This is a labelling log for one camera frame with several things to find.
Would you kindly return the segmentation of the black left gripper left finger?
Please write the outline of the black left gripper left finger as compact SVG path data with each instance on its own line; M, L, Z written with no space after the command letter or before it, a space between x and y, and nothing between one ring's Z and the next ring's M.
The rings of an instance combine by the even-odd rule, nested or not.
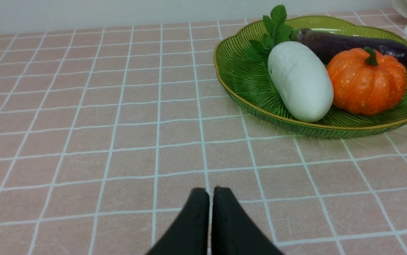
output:
M148 255L206 255L210 198L204 188L193 188L167 231Z

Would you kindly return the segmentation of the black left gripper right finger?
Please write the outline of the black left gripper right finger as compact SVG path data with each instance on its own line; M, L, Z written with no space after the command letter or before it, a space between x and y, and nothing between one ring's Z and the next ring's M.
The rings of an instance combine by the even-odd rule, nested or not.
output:
M244 211L228 187L215 187L211 224L213 255L282 255Z

